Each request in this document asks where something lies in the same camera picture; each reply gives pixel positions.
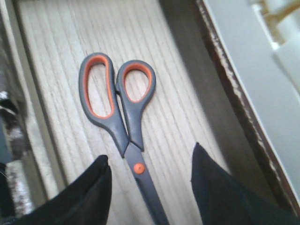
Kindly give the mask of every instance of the wood grain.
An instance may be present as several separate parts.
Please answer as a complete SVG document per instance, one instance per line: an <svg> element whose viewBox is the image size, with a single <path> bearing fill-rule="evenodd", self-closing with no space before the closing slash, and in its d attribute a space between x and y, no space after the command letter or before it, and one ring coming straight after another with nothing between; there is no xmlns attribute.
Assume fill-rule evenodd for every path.
<svg viewBox="0 0 300 225"><path fill-rule="evenodd" d="M229 172L230 165L224 160L222 146L207 120L208 112L199 101L198 90L192 84L160 4L156 0L21 0L17 6L68 183L97 155L106 154L113 177L108 224L153 224L127 163L109 134L86 118L78 94L79 66L86 55L108 54L115 71L127 60L144 60L156 71L157 88L142 117L143 156L170 224L200 224L190 185L195 142L200 142ZM198 54L208 59L204 47ZM95 68L91 72L89 93L93 107L103 109L98 111L101 114L107 113L109 106L100 71ZM139 95L144 83L142 79L129 79L128 86L133 95ZM223 93L220 84L214 88ZM212 105L219 112L230 108L227 101ZM216 119L223 126L222 120L228 114L230 120L221 129L240 132L232 111ZM231 137L228 142L233 152L238 152L235 157L241 160L241 173L245 172L245 180L261 185L258 191L269 193L246 139L243 134L238 137Z"/></svg>

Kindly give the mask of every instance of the metal object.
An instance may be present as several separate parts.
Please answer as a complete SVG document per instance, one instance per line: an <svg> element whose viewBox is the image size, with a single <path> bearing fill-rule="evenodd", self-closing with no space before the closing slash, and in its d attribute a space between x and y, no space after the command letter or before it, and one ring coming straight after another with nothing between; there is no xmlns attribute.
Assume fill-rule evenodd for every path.
<svg viewBox="0 0 300 225"><path fill-rule="evenodd" d="M88 95L89 71L93 65L99 63L105 65L106 87L111 107L111 112L105 117L98 116L93 112ZM130 99L125 88L125 78L131 70L144 72L149 80L145 94L138 101ZM128 61L121 66L115 85L113 63L103 53L93 53L87 56L83 60L79 72L79 94L86 116L93 124L106 129L113 137L121 156L125 157L130 166L153 220L157 225L167 225L169 224L168 219L141 153L144 150L141 129L142 112L154 93L155 85L156 77L153 69L147 63L139 60ZM116 91L121 98L128 135L118 106Z"/></svg>

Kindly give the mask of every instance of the scissor blade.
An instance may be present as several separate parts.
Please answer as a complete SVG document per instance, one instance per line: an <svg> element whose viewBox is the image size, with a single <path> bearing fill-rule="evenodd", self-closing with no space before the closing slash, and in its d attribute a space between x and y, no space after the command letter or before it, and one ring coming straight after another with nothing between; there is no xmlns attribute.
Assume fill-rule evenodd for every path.
<svg viewBox="0 0 300 225"><path fill-rule="evenodd" d="M164 208L160 202L153 181L146 167L141 150L130 142L125 152L125 159L130 166L131 172L135 177L143 199L146 202L147 208L155 224L168 225L169 222L167 216L165 215ZM137 163L142 163L145 166L145 170L141 174L137 174L135 171L135 165Z"/></svg>

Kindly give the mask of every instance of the scissor handle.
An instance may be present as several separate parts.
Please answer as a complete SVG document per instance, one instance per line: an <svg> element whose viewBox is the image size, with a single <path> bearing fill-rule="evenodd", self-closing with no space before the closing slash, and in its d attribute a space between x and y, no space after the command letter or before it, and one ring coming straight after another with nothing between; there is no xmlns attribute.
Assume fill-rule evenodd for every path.
<svg viewBox="0 0 300 225"><path fill-rule="evenodd" d="M88 78L90 69L96 64L105 65L105 83L111 107L111 112L107 116L97 115L90 105ZM121 156L124 157L129 139L116 98L113 63L107 55L99 52L92 53L83 60L79 70L79 97L85 115L93 124L106 129L110 133Z"/></svg>
<svg viewBox="0 0 300 225"><path fill-rule="evenodd" d="M133 101L125 86L125 79L127 74L132 70L140 70L144 72L148 78L148 87L146 92L137 101ZM143 136L142 136L142 113L146 105L151 100L156 86L156 77L152 67L144 61L131 60L124 63L119 69L117 76L116 90L121 97L125 121L129 139L142 151L144 150Z"/></svg>

